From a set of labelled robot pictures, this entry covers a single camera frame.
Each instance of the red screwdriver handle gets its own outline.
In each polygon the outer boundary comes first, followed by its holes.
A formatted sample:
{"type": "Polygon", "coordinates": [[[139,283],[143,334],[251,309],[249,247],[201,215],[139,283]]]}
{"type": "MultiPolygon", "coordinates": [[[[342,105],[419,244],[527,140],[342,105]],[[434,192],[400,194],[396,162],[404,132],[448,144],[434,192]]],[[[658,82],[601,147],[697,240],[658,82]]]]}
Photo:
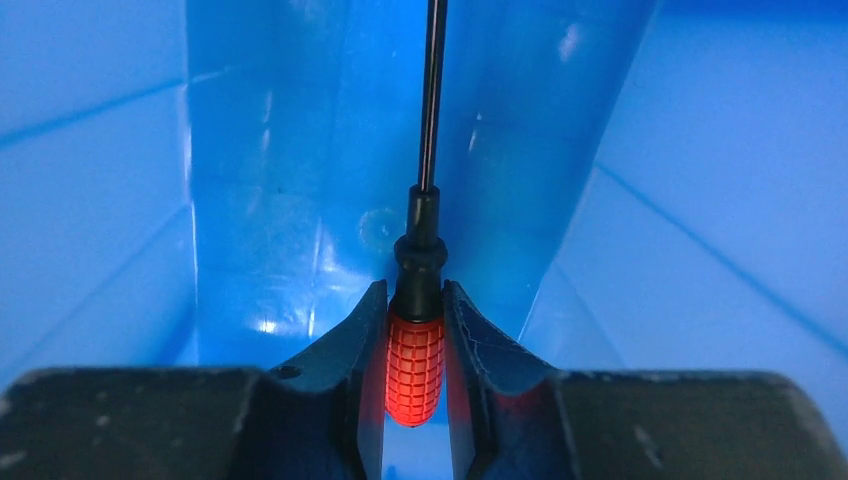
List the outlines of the red screwdriver handle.
{"type": "Polygon", "coordinates": [[[389,310],[386,411],[399,424],[426,423],[439,403],[444,371],[444,320],[408,322],[389,310]]]}

